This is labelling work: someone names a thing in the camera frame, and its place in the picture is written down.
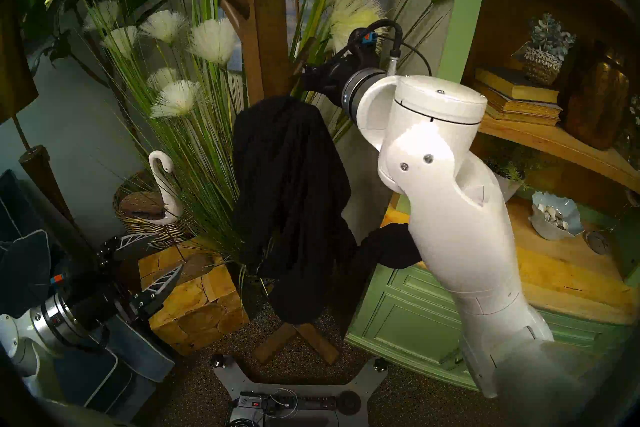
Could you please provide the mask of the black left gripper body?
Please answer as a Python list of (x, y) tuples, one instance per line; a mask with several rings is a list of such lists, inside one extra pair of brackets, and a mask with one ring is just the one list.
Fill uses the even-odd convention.
[(129, 292), (107, 265), (70, 275), (67, 279), (67, 307), (86, 330), (95, 330), (113, 316), (126, 323), (149, 317), (151, 295), (148, 291)]

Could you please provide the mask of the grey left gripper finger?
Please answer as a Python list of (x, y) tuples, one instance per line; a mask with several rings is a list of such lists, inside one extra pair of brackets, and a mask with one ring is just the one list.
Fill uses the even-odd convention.
[(147, 288), (130, 298), (130, 307), (135, 317), (152, 317), (163, 308), (184, 269), (184, 264), (169, 270)]
[(98, 250), (99, 267), (119, 267), (150, 254), (151, 244), (157, 236), (153, 232), (142, 232), (110, 237)]

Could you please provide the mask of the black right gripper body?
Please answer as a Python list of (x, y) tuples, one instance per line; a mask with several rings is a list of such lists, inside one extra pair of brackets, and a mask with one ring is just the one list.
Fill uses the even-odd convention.
[(300, 76), (303, 91), (320, 93), (334, 106), (342, 105), (342, 92), (349, 79), (359, 70), (371, 66), (367, 55), (346, 54), (337, 56), (319, 66), (305, 65)]

